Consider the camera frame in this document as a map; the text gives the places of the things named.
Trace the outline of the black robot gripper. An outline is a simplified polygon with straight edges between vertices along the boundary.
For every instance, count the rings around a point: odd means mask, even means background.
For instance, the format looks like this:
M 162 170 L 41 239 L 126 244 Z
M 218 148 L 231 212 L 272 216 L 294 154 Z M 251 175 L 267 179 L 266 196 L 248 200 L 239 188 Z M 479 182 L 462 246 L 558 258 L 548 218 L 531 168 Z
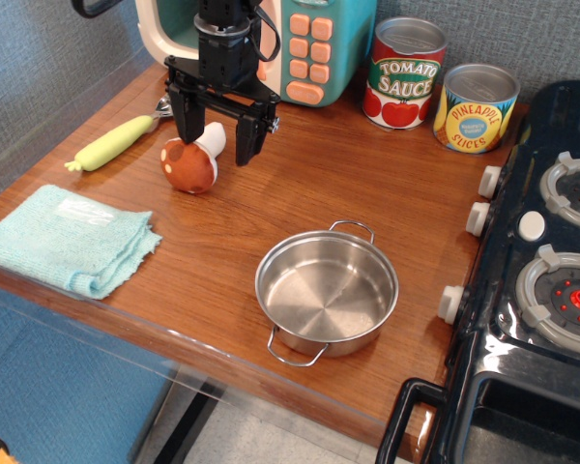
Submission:
M 280 96 L 257 77 L 273 61 L 281 38 L 267 14 L 196 14 L 198 57 L 165 59 L 167 92 L 180 138 L 194 142 L 204 132 L 205 111 L 237 120 L 236 164 L 258 155 L 267 133 L 278 127 Z

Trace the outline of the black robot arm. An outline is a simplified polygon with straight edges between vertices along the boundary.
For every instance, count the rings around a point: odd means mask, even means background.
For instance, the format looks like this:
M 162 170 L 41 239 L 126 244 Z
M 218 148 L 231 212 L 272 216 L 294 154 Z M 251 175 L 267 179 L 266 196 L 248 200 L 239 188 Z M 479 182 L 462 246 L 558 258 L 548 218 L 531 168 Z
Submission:
M 208 109 L 232 117 L 236 164 L 258 155 L 276 131 L 280 96 L 257 76 L 259 64 L 274 60 L 281 47 L 274 22 L 258 1 L 201 1 L 193 24 L 196 59 L 168 56 L 166 91 L 180 138 L 203 134 Z

